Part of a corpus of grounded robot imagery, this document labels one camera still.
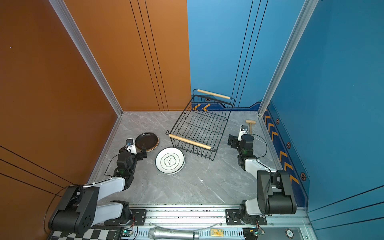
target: brown wall panel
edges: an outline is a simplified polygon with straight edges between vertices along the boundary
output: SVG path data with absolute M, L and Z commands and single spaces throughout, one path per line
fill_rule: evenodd
M 124 111 L 184 109 L 190 99 L 186 0 L 65 3 Z
M 83 184 L 117 116 L 49 1 L 3 0 L 0 9 L 0 145 Z M 3 148 L 0 159 L 69 185 Z M 60 189 L 4 161 L 0 173 Z M 42 221 L 53 194 L 3 175 L 0 182 L 2 239 L 46 239 Z

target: black wire basket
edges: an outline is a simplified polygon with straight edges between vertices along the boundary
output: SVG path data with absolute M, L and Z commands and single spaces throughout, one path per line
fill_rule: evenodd
M 214 97 L 227 99 L 229 102 Z M 166 132 L 172 145 L 213 161 L 233 103 L 234 99 L 228 96 L 200 89 L 193 90 L 192 99 L 173 128 Z

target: wooden handle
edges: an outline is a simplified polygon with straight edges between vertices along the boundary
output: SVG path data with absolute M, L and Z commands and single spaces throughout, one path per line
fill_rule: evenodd
M 216 97 L 219 97 L 219 98 L 231 99 L 231 97 L 224 96 L 224 95 L 221 95 L 221 94 L 218 94 L 218 93 L 212 93 L 212 92 L 208 92 L 208 91 L 204 91 L 204 90 L 200 90 L 200 89 L 198 89 L 197 91 L 199 93 L 205 93 L 205 94 L 209 94 L 209 95 L 216 96 Z
M 177 140 L 182 141 L 182 142 L 186 142 L 186 143 L 189 143 L 189 144 L 198 146 L 198 147 L 202 147 L 202 148 L 211 150 L 211 147 L 210 147 L 210 146 L 207 146 L 207 145 L 204 145 L 204 144 L 201 144 L 201 143 L 198 143 L 198 142 L 194 142 L 194 141 L 185 139 L 185 138 L 183 138 L 183 137 L 179 137 L 179 136 L 176 136 L 176 135 L 173 135 L 173 134 L 170 134 L 169 137 L 171 137 L 171 138 L 173 138 L 173 139 L 177 139 Z

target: plate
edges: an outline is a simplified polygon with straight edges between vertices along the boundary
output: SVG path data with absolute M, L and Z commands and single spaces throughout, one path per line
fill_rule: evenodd
M 135 145 L 140 151 L 144 147 L 150 152 L 159 145 L 159 138 L 152 132 L 145 132 L 137 136 Z
M 184 154 L 177 148 L 167 147 L 159 152 L 156 157 L 156 167 L 165 174 L 179 172 L 185 163 Z

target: dark brown plate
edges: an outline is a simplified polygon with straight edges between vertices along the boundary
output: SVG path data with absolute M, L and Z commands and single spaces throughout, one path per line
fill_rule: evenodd
M 145 132 L 140 134 L 136 140 L 136 148 L 141 150 L 143 147 L 147 149 L 147 152 L 152 151 L 159 144 L 159 138 L 152 132 Z

